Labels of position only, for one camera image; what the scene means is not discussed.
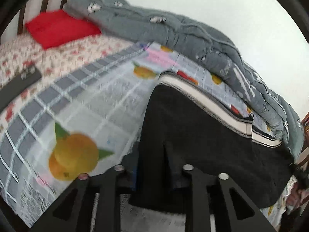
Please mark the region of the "person's right hand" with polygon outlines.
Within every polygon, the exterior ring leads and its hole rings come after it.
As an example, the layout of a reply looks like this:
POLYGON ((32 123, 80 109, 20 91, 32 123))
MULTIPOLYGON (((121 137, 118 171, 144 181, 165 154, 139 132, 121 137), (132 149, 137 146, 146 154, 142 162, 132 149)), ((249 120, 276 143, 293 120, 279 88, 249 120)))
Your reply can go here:
POLYGON ((286 200, 286 206, 291 210, 295 210, 301 206, 305 198, 308 197, 308 189, 301 189, 299 182, 295 182, 290 195, 286 200))

